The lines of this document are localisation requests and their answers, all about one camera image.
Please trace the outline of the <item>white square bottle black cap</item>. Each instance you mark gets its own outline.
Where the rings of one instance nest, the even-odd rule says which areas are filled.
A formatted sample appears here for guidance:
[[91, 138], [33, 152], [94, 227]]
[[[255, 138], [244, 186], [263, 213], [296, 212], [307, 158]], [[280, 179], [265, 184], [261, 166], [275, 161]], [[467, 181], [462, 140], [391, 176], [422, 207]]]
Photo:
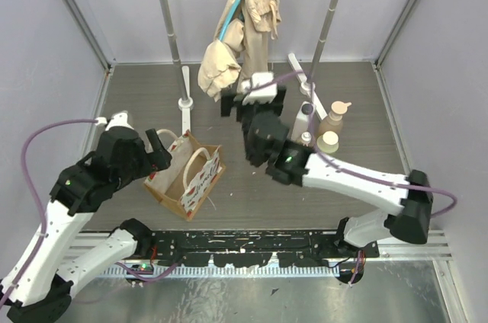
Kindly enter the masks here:
[[291, 140], [297, 141], [301, 135], [308, 131], [309, 122], [313, 119], [315, 107], [308, 101], [304, 101], [295, 117], [291, 132]]

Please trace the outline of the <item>watermelon print canvas bag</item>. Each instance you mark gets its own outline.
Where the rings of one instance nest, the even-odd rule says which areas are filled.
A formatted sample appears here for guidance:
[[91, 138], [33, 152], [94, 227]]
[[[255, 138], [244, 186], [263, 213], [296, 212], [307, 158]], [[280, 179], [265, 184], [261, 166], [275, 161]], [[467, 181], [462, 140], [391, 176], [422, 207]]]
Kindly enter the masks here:
[[156, 133], [172, 137], [171, 165], [152, 173], [143, 186], [159, 204], [191, 221], [226, 170], [222, 146], [202, 145], [189, 131], [180, 136], [167, 129]]

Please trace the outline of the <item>clear amber bottle white cap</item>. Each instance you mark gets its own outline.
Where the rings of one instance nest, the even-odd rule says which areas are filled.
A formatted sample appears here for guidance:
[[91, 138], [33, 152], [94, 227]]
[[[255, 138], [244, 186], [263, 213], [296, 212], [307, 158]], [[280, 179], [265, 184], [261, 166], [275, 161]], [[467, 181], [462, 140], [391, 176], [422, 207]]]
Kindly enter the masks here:
[[306, 132], [303, 132], [300, 137], [298, 138], [298, 142], [303, 145], [303, 146], [310, 146], [311, 143], [312, 143], [312, 140], [313, 140], [313, 137], [311, 135], [311, 133], [309, 133], [308, 131]]

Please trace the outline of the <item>beige bottle wide cap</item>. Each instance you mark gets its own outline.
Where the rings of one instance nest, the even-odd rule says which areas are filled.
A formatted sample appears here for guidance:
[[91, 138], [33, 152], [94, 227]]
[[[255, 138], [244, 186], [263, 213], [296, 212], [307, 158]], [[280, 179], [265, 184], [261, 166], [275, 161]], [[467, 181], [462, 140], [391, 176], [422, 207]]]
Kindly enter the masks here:
[[333, 154], [339, 149], [339, 136], [333, 131], [324, 132], [317, 138], [316, 144], [321, 152]]

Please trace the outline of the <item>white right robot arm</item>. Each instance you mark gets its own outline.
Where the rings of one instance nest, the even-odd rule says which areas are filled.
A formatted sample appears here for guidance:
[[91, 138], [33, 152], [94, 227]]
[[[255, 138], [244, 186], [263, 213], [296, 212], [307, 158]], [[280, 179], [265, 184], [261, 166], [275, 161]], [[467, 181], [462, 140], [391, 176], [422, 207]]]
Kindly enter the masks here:
[[340, 221], [334, 246], [343, 257], [389, 237], [424, 245], [433, 204], [427, 174], [381, 173], [329, 158], [289, 139], [289, 128], [280, 120], [285, 95], [280, 85], [267, 97], [252, 98], [234, 90], [221, 94], [221, 115], [236, 111], [247, 161], [255, 167], [265, 165], [266, 174], [280, 184], [331, 190], [374, 206], [373, 212]]

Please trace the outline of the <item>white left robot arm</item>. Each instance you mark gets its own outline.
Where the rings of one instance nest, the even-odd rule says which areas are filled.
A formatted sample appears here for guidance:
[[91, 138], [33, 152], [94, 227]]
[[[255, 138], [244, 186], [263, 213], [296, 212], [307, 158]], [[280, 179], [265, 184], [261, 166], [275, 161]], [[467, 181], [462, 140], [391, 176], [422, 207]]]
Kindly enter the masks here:
[[165, 170], [172, 157], [155, 129], [146, 131], [146, 151], [136, 130], [105, 130], [96, 150], [64, 169], [50, 191], [44, 220], [21, 259], [1, 281], [1, 304], [12, 322], [55, 322], [78, 292], [104, 269], [133, 256], [144, 259], [152, 231], [137, 219], [123, 221], [101, 244], [67, 265], [62, 261], [77, 234], [103, 202], [136, 181]]

